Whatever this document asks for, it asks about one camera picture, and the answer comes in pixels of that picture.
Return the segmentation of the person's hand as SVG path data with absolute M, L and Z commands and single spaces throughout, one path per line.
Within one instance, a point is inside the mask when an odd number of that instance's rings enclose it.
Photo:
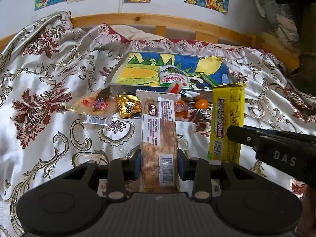
M 315 188 L 306 186 L 302 198 L 303 214 L 297 225 L 299 236 L 315 236 Z

